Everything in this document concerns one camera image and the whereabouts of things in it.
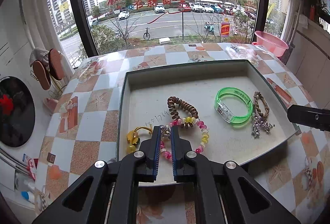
blue car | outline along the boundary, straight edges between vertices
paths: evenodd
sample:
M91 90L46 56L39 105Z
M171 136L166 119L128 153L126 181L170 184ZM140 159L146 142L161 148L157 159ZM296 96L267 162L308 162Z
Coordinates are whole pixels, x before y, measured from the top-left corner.
M222 13L225 12L222 8L220 8L217 5L210 5L210 6L213 8L213 10L214 10L215 13L221 13L222 14Z

brown spiral hair tie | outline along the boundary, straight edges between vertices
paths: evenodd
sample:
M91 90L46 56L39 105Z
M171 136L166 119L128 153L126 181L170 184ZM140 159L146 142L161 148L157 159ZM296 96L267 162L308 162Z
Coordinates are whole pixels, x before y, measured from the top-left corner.
M178 104L183 110L188 111L191 114L191 118L194 117L195 119L198 119L198 112L194 106L191 106L189 103L177 97L169 97L167 100L167 106L172 115L172 119L174 120L180 119L179 113L175 108L175 104ZM181 123L181 128L183 128L184 126L188 128L188 124L190 125L190 127L193 127L192 122L188 122L188 123L185 122L185 123Z

pink plastic tub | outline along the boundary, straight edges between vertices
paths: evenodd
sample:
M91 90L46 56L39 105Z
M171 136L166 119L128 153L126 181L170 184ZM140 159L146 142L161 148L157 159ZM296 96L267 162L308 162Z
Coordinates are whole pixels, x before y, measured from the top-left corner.
M272 52L275 56L280 57L284 51L289 47L280 38L263 31L255 31L257 36L257 44L264 46L268 51Z

red car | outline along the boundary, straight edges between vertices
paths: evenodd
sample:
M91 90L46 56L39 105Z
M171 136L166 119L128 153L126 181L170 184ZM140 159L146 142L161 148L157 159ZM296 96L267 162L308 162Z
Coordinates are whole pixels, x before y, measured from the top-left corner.
M191 12L191 8L187 4L179 4L178 9L179 11L183 11L183 12Z

scooter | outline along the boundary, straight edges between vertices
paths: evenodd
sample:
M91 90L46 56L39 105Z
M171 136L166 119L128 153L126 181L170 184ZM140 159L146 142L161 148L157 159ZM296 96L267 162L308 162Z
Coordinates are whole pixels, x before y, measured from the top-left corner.
M214 34L214 26L209 22L205 22L204 29Z

